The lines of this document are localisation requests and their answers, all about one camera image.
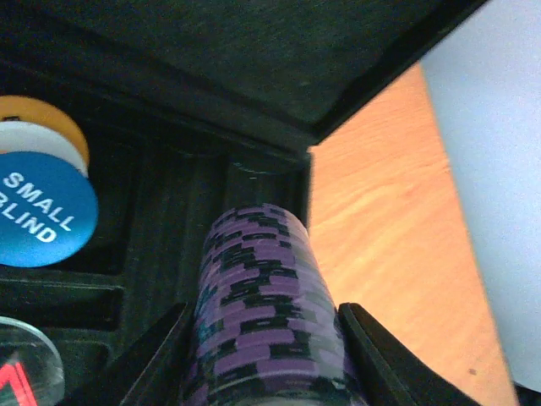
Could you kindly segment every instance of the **yellow disc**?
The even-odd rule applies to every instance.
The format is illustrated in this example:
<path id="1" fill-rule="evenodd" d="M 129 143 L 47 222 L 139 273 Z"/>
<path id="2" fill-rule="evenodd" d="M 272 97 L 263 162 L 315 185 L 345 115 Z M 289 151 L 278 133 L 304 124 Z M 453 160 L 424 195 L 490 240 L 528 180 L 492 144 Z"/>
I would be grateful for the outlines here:
<path id="1" fill-rule="evenodd" d="M 79 126 L 49 103 L 24 96 L 0 96 L 0 121 L 25 121 L 52 129 L 74 145 L 86 166 L 90 162 L 88 144 Z"/>

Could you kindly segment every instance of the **stack of poker chips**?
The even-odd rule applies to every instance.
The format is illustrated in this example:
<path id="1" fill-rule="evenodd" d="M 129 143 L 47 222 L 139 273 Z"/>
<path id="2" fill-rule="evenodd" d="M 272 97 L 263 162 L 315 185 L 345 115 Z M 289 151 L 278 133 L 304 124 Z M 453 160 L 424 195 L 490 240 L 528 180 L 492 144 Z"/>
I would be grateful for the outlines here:
<path id="1" fill-rule="evenodd" d="M 90 154 L 56 107 L 0 96 L 0 265 L 48 266 L 79 251 L 96 229 Z"/>
<path id="2" fill-rule="evenodd" d="M 365 405 L 303 224 L 234 209 L 205 241 L 186 406 Z"/>

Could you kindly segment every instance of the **wood floor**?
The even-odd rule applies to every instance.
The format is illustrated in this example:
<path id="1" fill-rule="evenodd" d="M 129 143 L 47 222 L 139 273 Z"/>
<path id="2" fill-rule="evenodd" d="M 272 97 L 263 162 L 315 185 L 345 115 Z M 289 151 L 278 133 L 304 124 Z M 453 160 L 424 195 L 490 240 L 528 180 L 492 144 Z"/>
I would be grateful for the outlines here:
<path id="1" fill-rule="evenodd" d="M 481 404 L 516 404 L 421 68 L 313 153 L 312 245 L 334 300 Z"/>

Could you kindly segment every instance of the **blue button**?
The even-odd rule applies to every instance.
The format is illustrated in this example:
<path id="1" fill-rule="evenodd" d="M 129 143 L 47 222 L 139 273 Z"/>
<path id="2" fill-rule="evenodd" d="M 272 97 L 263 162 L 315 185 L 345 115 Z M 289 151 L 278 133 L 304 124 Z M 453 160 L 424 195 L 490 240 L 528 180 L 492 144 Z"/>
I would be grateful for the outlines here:
<path id="1" fill-rule="evenodd" d="M 62 261 L 90 239 L 96 194 L 72 165 L 38 152 L 0 155 L 0 264 Z"/>

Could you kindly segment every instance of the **light blue surface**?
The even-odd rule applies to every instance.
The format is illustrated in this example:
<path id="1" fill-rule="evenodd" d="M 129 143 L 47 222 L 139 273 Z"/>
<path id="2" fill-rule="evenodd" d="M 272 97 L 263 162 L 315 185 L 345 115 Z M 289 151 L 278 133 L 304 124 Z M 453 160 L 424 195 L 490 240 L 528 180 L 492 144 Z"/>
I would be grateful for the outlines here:
<path id="1" fill-rule="evenodd" d="M 541 2 L 493 0 L 423 66 L 511 373 L 541 392 Z"/>
<path id="2" fill-rule="evenodd" d="M 64 260 L 88 242 L 97 218 L 94 190 L 69 163 L 36 152 L 0 155 L 0 264 Z"/>

